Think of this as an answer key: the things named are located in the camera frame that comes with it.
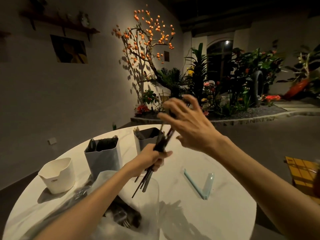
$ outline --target white round table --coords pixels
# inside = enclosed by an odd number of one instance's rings
[[[141,130],[160,125],[141,125]],[[164,126],[168,132],[169,125]],[[119,137],[123,164],[137,155],[133,127],[119,129],[97,136],[94,139]],[[160,187],[160,239],[250,239],[256,216],[256,202],[240,183],[213,158],[183,148],[173,135],[166,150],[173,155],[166,159],[152,177]],[[76,174],[76,183],[67,193],[50,201],[39,201],[46,186],[36,176],[15,203],[7,220],[3,240],[18,240],[44,216],[70,198],[74,190],[83,185],[90,175],[84,155],[88,141],[75,146],[59,158],[71,157]],[[199,188],[204,186],[208,173],[215,178],[208,200],[203,200],[183,175],[186,169]]]

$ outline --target clear plastic bag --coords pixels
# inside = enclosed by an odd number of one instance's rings
[[[88,181],[85,186],[74,191],[74,195],[68,200],[62,202],[56,210],[44,217],[37,224],[32,226],[20,240],[33,239],[42,229],[52,223],[61,214],[70,209],[72,206],[80,202],[87,195],[99,188],[105,181],[110,179],[116,171],[103,171],[99,174],[97,180],[91,185]],[[96,230],[90,235],[92,240],[114,239],[114,240],[133,240],[133,239],[158,239],[158,213],[159,213],[159,185],[153,178],[149,182],[148,189],[145,193],[139,191],[132,199],[131,196],[136,189],[137,184],[134,179],[123,187],[118,194],[119,197],[130,207],[140,212],[142,220],[138,228],[130,229],[120,226],[117,222],[124,219],[126,212],[119,209],[118,214],[106,213],[106,217],[102,217]]]

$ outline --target arched window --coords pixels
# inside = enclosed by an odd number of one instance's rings
[[[233,40],[221,40],[207,48],[208,57],[208,80],[220,81],[229,75],[228,61],[232,58]]]

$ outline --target ceiling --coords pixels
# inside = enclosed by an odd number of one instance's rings
[[[193,37],[249,28],[256,20],[286,13],[309,11],[301,2],[288,0],[159,0]]]

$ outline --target stone border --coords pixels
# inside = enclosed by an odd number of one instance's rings
[[[264,121],[278,120],[291,116],[302,115],[302,116],[320,116],[320,112],[301,112],[301,111],[288,111],[264,116],[258,116],[253,118],[234,119],[234,120],[211,120],[213,125],[242,125],[249,123],[258,123]],[[141,124],[161,124],[161,120],[158,119],[144,119],[139,117],[130,118],[132,122],[138,122]]]

